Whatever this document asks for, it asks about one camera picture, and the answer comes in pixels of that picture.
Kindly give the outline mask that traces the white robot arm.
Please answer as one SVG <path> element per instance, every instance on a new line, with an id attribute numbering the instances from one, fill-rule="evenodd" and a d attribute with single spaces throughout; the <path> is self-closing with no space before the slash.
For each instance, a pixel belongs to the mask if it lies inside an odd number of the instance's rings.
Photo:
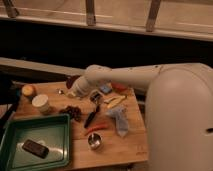
<path id="1" fill-rule="evenodd" d="M 146 94 L 149 171 L 213 171 L 213 68 L 202 63 L 87 67 L 72 85 L 84 97 L 105 83 Z"/>

